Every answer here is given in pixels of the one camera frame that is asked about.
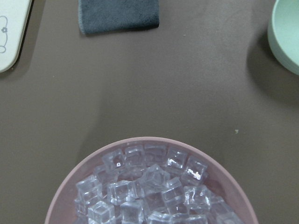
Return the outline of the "pile of clear ice cubes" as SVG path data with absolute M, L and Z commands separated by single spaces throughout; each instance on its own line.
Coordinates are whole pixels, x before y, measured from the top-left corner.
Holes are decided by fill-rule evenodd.
M 77 224 L 240 224 L 206 185 L 207 165 L 163 144 L 116 149 L 76 184 Z

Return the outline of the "pink bowl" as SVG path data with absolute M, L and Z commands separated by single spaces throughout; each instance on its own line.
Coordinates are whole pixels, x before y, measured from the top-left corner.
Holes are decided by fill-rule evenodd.
M 84 158 L 63 180 L 56 191 L 45 219 L 46 224 L 72 224 L 76 219 L 74 199 L 77 196 L 75 184 L 89 176 L 93 168 L 102 163 L 105 153 L 115 149 L 137 145 L 140 143 L 164 143 L 177 147 L 198 157 L 208 164 L 209 177 L 207 185 L 222 196 L 239 218 L 246 224 L 257 224 L 254 209 L 241 186 L 233 176 L 216 160 L 199 149 L 172 139 L 161 137 L 134 137 L 108 144 Z

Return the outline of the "grey folded cloth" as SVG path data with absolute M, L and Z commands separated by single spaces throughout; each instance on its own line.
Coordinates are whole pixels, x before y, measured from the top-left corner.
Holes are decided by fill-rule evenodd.
M 81 33 L 93 35 L 159 26 L 158 0 L 79 0 Z

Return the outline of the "mint green bowl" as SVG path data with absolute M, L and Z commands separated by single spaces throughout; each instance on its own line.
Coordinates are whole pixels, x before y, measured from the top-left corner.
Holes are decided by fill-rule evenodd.
M 299 74 L 299 2 L 277 0 L 267 28 L 274 57 L 290 72 Z

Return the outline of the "cream rectangular tray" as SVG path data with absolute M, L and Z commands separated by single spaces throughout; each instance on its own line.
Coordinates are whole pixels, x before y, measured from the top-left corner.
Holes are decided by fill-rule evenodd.
M 0 71 L 16 62 L 24 36 L 31 0 L 0 0 Z

